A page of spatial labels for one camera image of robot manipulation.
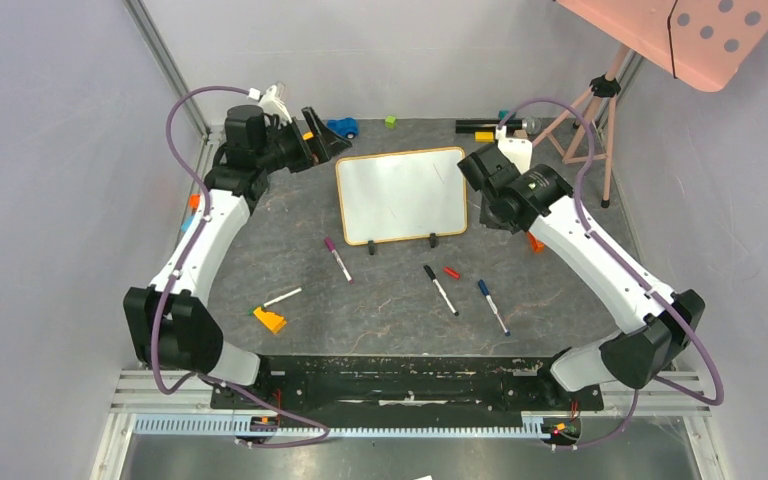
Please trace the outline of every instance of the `yellow object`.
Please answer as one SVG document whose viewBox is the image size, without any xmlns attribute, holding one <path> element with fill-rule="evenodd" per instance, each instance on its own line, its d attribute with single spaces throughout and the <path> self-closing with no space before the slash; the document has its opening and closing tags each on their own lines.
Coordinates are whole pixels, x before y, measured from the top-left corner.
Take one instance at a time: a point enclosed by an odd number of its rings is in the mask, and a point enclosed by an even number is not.
<svg viewBox="0 0 768 480">
<path fill-rule="evenodd" d="M 493 143 L 496 141 L 494 132 L 475 132 L 475 141 L 478 143 Z"/>
<path fill-rule="evenodd" d="M 284 320 L 284 317 L 282 317 L 281 315 L 278 315 L 277 313 L 267 312 L 261 307 L 257 307 L 254 310 L 254 316 L 257 317 L 258 320 L 260 320 L 260 323 L 262 323 L 264 327 L 268 328 L 269 331 L 274 334 L 278 334 L 278 332 L 280 332 L 281 329 L 284 328 L 284 325 L 287 324 L 287 321 Z"/>
</svg>

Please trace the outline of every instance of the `white marker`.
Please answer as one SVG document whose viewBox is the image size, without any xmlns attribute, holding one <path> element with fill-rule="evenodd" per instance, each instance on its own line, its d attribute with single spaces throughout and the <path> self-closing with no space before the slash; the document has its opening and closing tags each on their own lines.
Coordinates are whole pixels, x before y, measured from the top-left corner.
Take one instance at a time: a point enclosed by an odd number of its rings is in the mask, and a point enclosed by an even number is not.
<svg viewBox="0 0 768 480">
<path fill-rule="evenodd" d="M 510 337 L 511 331 L 508 330 L 508 327 L 505 326 L 505 322 L 502 321 L 502 317 L 499 315 L 499 309 L 496 308 L 496 304 L 493 303 L 493 299 L 490 298 L 490 289 L 487 288 L 487 284 L 484 283 L 484 280 L 478 281 L 478 288 L 481 290 L 484 298 L 487 299 L 487 303 L 490 304 L 490 310 L 493 310 L 493 315 L 496 315 L 496 320 L 499 320 L 499 324 L 502 326 L 502 330 L 505 331 L 505 336 Z"/>
<path fill-rule="evenodd" d="M 280 297 L 273 298 L 272 300 L 264 303 L 263 305 L 258 305 L 257 307 L 251 309 L 251 311 L 249 311 L 249 315 L 254 315 L 254 311 L 257 310 L 258 308 L 264 308 L 265 309 L 266 307 L 268 307 L 270 305 L 274 305 L 274 304 L 280 302 L 281 300 L 286 300 L 286 299 L 292 297 L 293 295 L 295 295 L 297 293 L 300 293 L 301 291 L 302 291 L 302 287 L 299 287 L 299 288 L 293 290 L 290 293 L 285 293 L 284 295 L 281 295 Z"/>
<path fill-rule="evenodd" d="M 295 295 L 295 294 L 297 294 L 297 293 L 299 293 L 299 292 L 301 292 L 301 291 L 302 291 L 302 287 L 299 287 L 299 288 L 297 288 L 297 289 L 293 290 L 293 291 L 292 291 L 292 292 L 290 292 L 290 293 L 285 293 L 284 295 L 281 295 L 281 296 L 280 296 L 280 297 L 278 297 L 278 298 L 273 298 L 272 300 L 270 300 L 270 301 L 268 301 L 268 302 L 264 303 L 263 305 L 261 305 L 261 307 L 263 307 L 263 308 L 266 308 L 266 307 L 268 307 L 268 306 L 270 306 L 270 305 L 272 305 L 272 304 L 275 304 L 275 303 L 278 303 L 278 302 L 280 302 L 281 300 L 284 300 L 284 299 L 290 298 L 290 297 L 292 297 L 293 295 Z"/>
<path fill-rule="evenodd" d="M 331 237 L 325 237 L 325 246 L 328 247 L 328 250 L 334 255 L 334 259 L 337 260 L 337 265 L 343 270 L 343 275 L 346 276 L 346 280 L 348 280 L 349 283 L 355 283 L 355 281 L 352 280 L 352 276 L 349 274 L 349 270 L 346 268 L 346 264 L 343 263 L 343 259 L 340 258 L 340 254 L 337 253 L 337 247 L 334 246 Z"/>
<path fill-rule="evenodd" d="M 454 313 L 455 316 L 457 317 L 458 311 L 455 310 L 455 306 L 452 305 L 452 302 L 449 301 L 449 296 L 446 295 L 446 291 L 443 290 L 443 287 L 440 285 L 440 282 L 437 281 L 437 275 L 434 275 L 434 270 L 431 270 L 431 267 L 429 267 L 428 265 L 423 265 L 422 268 L 425 269 L 425 273 L 428 274 L 428 278 L 431 279 L 431 282 L 433 282 L 434 286 L 437 287 L 437 291 L 439 291 L 440 295 L 443 296 L 443 300 L 446 301 L 446 305 L 449 306 L 449 310 L 451 310 L 452 313 Z"/>
</svg>

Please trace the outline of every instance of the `black cylinder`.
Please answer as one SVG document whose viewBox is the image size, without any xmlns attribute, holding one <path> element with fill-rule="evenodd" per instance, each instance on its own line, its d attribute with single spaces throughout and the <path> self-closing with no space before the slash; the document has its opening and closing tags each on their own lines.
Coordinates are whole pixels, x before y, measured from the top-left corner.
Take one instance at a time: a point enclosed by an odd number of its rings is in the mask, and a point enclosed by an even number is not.
<svg viewBox="0 0 768 480">
<path fill-rule="evenodd" d="M 455 120 L 455 133 L 495 132 L 499 120 L 496 118 L 462 118 Z M 522 129 L 522 119 L 512 118 L 505 124 L 508 130 Z"/>
</svg>

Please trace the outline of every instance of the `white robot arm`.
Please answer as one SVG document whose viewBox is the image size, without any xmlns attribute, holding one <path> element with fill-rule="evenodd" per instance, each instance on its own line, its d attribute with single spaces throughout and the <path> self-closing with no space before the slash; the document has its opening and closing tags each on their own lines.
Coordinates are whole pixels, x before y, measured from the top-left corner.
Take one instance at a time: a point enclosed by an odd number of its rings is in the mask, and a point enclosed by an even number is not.
<svg viewBox="0 0 768 480">
<path fill-rule="evenodd" d="M 267 89 L 258 105 L 233 107 L 225 121 L 227 142 L 205 177 L 211 209 L 202 198 L 184 238 L 172 257 L 146 288 L 131 288 L 125 314 L 137 357 L 151 363 L 152 318 L 162 308 L 159 363 L 225 380 L 255 384 L 263 370 L 261 357 L 224 340 L 222 330 L 207 311 L 210 287 L 228 246 L 248 221 L 268 188 L 268 175 L 287 167 L 291 172 L 327 162 L 351 144 L 329 130 L 311 108 L 302 110 L 310 136 L 302 137 L 281 102 L 280 85 Z M 549 397 L 562 397 L 589 385 L 619 380 L 641 388 L 687 346 L 685 333 L 652 295 L 671 298 L 672 306 L 695 329 L 704 302 L 692 290 L 676 294 L 628 255 L 602 228 L 578 217 L 572 188 L 546 165 L 529 168 L 531 143 L 506 139 L 488 144 L 459 163 L 469 184 L 482 194 L 481 223 L 511 232 L 530 231 L 555 251 L 596 293 L 614 318 L 618 331 L 605 339 L 553 357 L 539 372 L 547 381 Z M 176 269 L 186 245 L 202 225 L 201 236 Z M 646 290 L 591 237 L 598 236 L 626 264 L 646 277 Z M 161 290 L 170 275 L 176 279 L 169 299 L 160 304 Z"/>
<path fill-rule="evenodd" d="M 133 287 L 125 295 L 125 317 L 137 358 L 151 363 L 153 319 L 162 308 L 157 349 L 165 367 L 190 370 L 237 385 L 255 383 L 261 357 L 226 342 L 222 330 L 207 311 L 210 287 L 231 241 L 248 222 L 258 200 L 269 187 L 269 174 L 288 168 L 301 172 L 325 163 L 351 146 L 329 130 L 312 108 L 302 109 L 310 133 L 302 136 L 295 119 L 281 100 L 283 85 L 249 97 L 258 105 L 228 110 L 226 142 L 204 179 L 210 194 L 201 198 L 175 252 L 146 288 Z M 199 238 L 187 251 L 190 240 Z M 180 259 L 184 263 L 177 268 Z M 162 290 L 174 278 L 168 299 L 160 305 Z"/>
<path fill-rule="evenodd" d="M 531 144 L 500 139 L 470 154 L 458 166 L 470 186 L 482 194 L 481 223 L 490 228 L 529 231 L 569 265 L 607 307 L 619 329 L 589 345 L 568 349 L 553 358 L 544 374 L 564 391 L 610 380 L 642 388 L 688 343 L 657 292 L 695 329 L 705 303 L 693 291 L 676 294 L 617 244 L 586 209 L 589 229 L 579 220 L 572 188 L 547 165 L 528 168 Z M 609 247 L 652 286 L 646 290 L 593 238 Z"/>
</svg>

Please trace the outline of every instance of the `blue marker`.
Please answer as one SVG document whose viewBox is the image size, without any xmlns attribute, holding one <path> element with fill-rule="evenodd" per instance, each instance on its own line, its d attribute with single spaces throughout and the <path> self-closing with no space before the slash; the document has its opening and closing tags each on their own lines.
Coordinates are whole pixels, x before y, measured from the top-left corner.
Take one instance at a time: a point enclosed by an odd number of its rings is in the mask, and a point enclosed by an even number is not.
<svg viewBox="0 0 768 480">
<path fill-rule="evenodd" d="M 505 331 L 505 336 L 510 337 L 511 331 L 508 330 L 508 327 L 505 326 L 505 322 L 502 321 L 502 317 L 499 316 L 499 309 L 496 308 L 496 304 L 493 303 L 493 299 L 490 298 L 490 290 L 487 289 L 487 284 L 484 283 L 484 280 L 478 281 L 478 288 L 481 289 L 481 294 L 484 295 L 484 298 L 487 299 L 487 303 L 490 304 L 490 310 L 493 310 L 493 315 L 496 315 L 496 319 L 499 320 L 499 325 L 501 325 L 502 330 Z"/>
</svg>

